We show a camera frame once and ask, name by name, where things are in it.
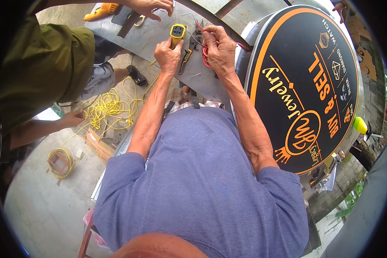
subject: forearm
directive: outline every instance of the forearm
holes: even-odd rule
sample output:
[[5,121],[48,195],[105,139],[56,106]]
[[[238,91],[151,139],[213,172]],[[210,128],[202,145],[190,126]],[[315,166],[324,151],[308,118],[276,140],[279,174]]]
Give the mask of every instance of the forearm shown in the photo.
[[137,152],[145,160],[148,158],[149,150],[162,123],[163,109],[172,78],[172,74],[159,74],[158,80],[140,112],[127,152]]
[[254,167],[254,172],[258,174],[262,168],[267,166],[278,167],[273,158],[272,144],[267,129],[242,88],[238,76],[225,77],[222,83],[232,101],[239,136],[245,153]]
[[17,127],[10,136],[10,148],[29,144],[53,132],[66,128],[61,120],[43,121],[31,119]]

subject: green shirt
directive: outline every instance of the green shirt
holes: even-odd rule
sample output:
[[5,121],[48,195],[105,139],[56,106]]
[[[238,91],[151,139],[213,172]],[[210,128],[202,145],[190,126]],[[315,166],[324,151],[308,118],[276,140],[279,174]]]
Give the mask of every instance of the green shirt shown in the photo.
[[54,102],[74,101],[93,71],[94,35],[80,27],[42,24],[25,19],[0,71],[2,161],[7,159],[10,132]]

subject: shorts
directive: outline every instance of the shorts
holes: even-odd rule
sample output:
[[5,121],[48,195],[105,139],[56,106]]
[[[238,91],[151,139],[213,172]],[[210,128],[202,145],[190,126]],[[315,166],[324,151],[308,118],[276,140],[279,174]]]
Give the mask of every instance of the shorts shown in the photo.
[[[166,102],[165,102],[165,109],[169,105],[170,102],[175,102],[172,108],[169,110],[169,112],[166,112],[164,114],[164,118],[167,117],[169,114],[172,114],[176,111],[182,110],[188,106],[194,106],[194,102],[188,96],[187,93],[183,92],[179,88],[173,88],[168,92]],[[203,98],[202,103],[199,103],[199,106],[209,106],[209,107],[216,107],[216,108],[222,108],[225,110],[224,105],[221,102],[216,101],[209,101]]]
[[114,68],[108,60],[119,51],[124,50],[123,47],[102,38],[94,32],[93,35],[95,46],[93,72],[82,93],[77,98],[78,100],[87,100],[93,96],[106,93],[115,86]]

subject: scissors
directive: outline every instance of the scissors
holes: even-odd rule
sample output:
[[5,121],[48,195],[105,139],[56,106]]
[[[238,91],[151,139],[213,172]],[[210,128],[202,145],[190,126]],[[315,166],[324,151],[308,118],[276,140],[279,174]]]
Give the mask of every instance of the scissors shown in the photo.
[[139,18],[142,18],[142,21],[140,21],[140,23],[135,23],[135,24],[134,24],[135,27],[140,27],[140,26],[142,26],[142,24],[145,22],[146,16],[145,16],[145,15],[141,15],[141,16],[139,16]]

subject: blue t-shirt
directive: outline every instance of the blue t-shirt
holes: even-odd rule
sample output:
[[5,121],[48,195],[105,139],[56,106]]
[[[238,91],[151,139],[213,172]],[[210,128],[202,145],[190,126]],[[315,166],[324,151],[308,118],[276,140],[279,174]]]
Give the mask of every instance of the blue t-shirt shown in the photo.
[[167,233],[209,257],[299,257],[308,242],[299,177],[275,167],[254,178],[231,114],[187,107],[163,122],[145,161],[110,158],[94,224],[116,251]]

